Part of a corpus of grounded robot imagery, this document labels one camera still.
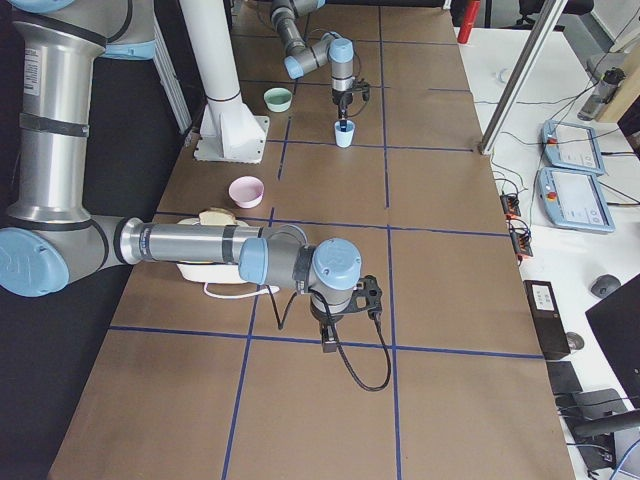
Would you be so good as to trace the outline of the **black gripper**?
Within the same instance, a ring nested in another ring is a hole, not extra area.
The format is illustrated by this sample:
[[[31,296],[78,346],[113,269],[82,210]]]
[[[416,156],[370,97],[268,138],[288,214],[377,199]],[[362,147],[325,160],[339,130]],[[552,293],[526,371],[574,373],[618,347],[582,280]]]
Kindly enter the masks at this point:
[[[338,350],[338,331],[336,324],[343,317],[335,316],[325,297],[320,292],[310,293],[310,311],[318,321],[324,353],[335,353]]]
[[[353,102],[353,93],[350,90],[339,91],[332,90],[332,101],[337,108],[337,112],[340,115],[339,125],[341,128],[347,127],[347,114],[348,108]]]

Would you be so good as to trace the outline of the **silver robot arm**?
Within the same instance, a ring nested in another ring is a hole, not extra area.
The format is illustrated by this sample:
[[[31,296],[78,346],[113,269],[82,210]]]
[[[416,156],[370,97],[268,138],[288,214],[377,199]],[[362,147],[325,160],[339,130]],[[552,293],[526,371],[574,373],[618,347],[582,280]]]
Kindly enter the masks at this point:
[[[338,110],[338,125],[347,130],[348,107],[353,101],[355,57],[351,40],[334,31],[309,45],[301,36],[296,20],[319,10],[324,1],[277,0],[271,2],[270,20],[285,49],[284,65],[289,77],[299,79],[329,63],[331,65],[332,98]]]
[[[104,268],[142,261],[235,264],[256,285],[311,298],[323,349],[341,349],[336,324],[363,289],[361,256],[349,241],[308,243],[280,228],[155,224],[94,216],[82,204],[94,61],[149,59],[150,1],[16,1],[25,42],[18,200],[1,231],[1,284],[38,297]]]

